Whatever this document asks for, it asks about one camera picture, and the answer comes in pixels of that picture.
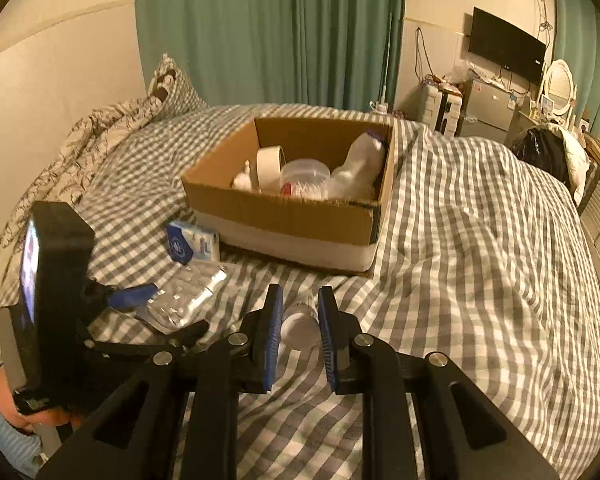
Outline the silver pill blister pack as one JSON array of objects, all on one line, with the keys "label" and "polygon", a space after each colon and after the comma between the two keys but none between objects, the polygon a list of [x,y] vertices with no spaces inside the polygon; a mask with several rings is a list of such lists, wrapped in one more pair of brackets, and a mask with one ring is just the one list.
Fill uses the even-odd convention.
[{"label": "silver pill blister pack", "polygon": [[142,319],[160,333],[175,333],[199,320],[226,280],[225,264],[192,260],[147,300]]}]

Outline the blue white small carton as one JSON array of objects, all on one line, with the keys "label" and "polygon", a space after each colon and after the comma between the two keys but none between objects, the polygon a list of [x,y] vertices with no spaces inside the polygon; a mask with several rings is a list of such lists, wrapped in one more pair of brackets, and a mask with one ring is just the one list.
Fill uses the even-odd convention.
[{"label": "blue white small carton", "polygon": [[169,255],[176,262],[220,261],[220,237],[217,232],[173,220],[166,225],[166,238]]}]

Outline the small white bottle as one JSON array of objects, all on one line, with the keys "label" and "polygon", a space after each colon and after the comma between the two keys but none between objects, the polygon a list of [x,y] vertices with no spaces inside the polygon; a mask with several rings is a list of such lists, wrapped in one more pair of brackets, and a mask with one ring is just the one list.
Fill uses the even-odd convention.
[{"label": "small white bottle", "polygon": [[288,348],[297,351],[310,350],[321,340],[320,326],[314,307],[293,304],[283,314],[280,336]]}]

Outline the white tape roll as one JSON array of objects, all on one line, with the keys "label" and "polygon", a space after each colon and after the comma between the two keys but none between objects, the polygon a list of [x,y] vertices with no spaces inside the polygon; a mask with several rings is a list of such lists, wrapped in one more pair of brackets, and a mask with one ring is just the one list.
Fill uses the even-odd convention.
[{"label": "white tape roll", "polygon": [[259,148],[256,154],[256,175],[260,191],[277,194],[280,176],[286,164],[284,150],[280,145]]}]

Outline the clear floss pick jar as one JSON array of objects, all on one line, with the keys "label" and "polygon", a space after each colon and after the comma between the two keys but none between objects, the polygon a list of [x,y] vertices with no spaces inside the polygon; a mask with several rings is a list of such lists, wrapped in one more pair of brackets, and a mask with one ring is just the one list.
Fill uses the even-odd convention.
[{"label": "clear floss pick jar", "polygon": [[324,200],[329,179],[329,168],[319,160],[292,160],[283,166],[279,193],[293,198]]}]

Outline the white sock with grey cuff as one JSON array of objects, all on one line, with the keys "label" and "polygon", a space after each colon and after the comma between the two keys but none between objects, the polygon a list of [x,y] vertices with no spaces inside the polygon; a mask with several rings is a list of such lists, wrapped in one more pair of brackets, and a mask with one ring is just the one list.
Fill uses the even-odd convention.
[{"label": "white sock with grey cuff", "polygon": [[375,181],[384,169],[385,144],[367,131],[351,144],[344,163],[332,172],[327,196],[337,200],[374,200]]}]

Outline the phone mounted on gripper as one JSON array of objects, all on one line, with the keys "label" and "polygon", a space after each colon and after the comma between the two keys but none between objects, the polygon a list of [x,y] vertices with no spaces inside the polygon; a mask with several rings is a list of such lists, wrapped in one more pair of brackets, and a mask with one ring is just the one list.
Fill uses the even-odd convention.
[{"label": "phone mounted on gripper", "polygon": [[0,345],[7,383],[23,415],[66,400],[81,353],[76,322],[95,233],[66,203],[36,202],[17,275],[18,297],[0,309]]}]

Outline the floral patterned duvet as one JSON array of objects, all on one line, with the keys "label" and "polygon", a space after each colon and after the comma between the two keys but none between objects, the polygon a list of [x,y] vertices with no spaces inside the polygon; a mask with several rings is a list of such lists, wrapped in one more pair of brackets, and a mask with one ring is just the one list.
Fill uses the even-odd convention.
[{"label": "floral patterned duvet", "polygon": [[131,133],[163,108],[158,96],[95,108],[71,128],[55,159],[22,194],[0,235],[0,273],[22,246],[23,230],[36,200],[58,198],[76,204],[91,186],[95,172]]}]

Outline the grey checked bed cover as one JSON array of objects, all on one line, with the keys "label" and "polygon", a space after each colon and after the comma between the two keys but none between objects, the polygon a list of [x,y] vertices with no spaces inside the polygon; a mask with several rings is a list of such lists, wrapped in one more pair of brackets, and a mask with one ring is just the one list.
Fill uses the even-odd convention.
[{"label": "grey checked bed cover", "polygon": [[[164,224],[190,219],[180,177],[259,116],[335,119],[309,105],[236,105],[133,128],[88,178],[76,211],[96,234],[91,276],[162,284],[176,265]],[[362,329],[404,353],[446,353],[564,479],[600,450],[600,288],[569,192],[489,141],[394,120],[388,219],[368,275],[326,275],[223,252],[230,277],[204,308],[208,341],[264,303],[331,287]]]}]

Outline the open cardboard box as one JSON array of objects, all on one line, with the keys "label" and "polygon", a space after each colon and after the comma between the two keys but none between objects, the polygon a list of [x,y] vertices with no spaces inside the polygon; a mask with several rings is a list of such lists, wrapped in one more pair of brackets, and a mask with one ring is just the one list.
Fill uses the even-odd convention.
[{"label": "open cardboard box", "polygon": [[[330,197],[321,185],[285,183],[286,162],[336,170],[358,139],[384,148],[366,198]],[[302,266],[363,274],[376,258],[393,181],[392,125],[369,120],[256,117],[231,131],[182,175],[198,226],[228,246]]]}]

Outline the checked pillow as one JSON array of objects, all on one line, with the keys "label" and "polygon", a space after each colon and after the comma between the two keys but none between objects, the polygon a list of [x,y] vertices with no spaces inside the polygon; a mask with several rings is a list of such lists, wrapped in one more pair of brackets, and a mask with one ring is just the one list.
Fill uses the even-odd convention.
[{"label": "checked pillow", "polygon": [[206,110],[208,104],[198,94],[189,76],[173,58],[164,54],[148,87],[152,119],[155,122]]}]

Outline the black jacket on chair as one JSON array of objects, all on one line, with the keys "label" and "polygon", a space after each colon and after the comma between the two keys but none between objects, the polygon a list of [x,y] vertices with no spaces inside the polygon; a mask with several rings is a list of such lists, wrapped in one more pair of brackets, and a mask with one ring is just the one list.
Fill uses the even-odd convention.
[{"label": "black jacket on chair", "polygon": [[531,128],[512,146],[514,155],[523,162],[550,174],[567,188],[570,177],[564,141],[547,128]]}]

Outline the grey mini fridge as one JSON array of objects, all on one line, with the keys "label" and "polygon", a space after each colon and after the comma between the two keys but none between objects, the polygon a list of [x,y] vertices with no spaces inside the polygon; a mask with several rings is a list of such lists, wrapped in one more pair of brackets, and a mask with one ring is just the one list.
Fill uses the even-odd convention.
[{"label": "grey mini fridge", "polygon": [[515,93],[479,79],[467,81],[457,136],[506,142],[517,105]]}]

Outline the white oval vanity mirror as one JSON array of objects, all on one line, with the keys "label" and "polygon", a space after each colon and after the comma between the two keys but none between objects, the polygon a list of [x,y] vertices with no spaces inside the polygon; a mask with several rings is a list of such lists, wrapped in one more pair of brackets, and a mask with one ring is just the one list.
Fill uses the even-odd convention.
[{"label": "white oval vanity mirror", "polygon": [[541,81],[539,107],[545,117],[566,118],[577,99],[577,85],[565,60],[550,63]]}]

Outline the green window curtain right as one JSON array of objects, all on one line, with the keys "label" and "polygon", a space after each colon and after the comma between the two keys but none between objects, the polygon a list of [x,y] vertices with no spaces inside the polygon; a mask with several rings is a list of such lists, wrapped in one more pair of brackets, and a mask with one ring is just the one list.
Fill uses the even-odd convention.
[{"label": "green window curtain right", "polygon": [[586,118],[590,136],[600,135],[600,11],[592,0],[555,0],[553,58],[565,61],[578,87],[577,122]]}]

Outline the black wall television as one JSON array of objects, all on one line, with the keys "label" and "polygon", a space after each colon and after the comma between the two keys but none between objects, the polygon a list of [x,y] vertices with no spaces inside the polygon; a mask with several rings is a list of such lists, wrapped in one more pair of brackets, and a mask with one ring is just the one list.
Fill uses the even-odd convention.
[{"label": "black wall television", "polygon": [[546,44],[498,16],[475,8],[472,14],[468,51],[540,84]]}]

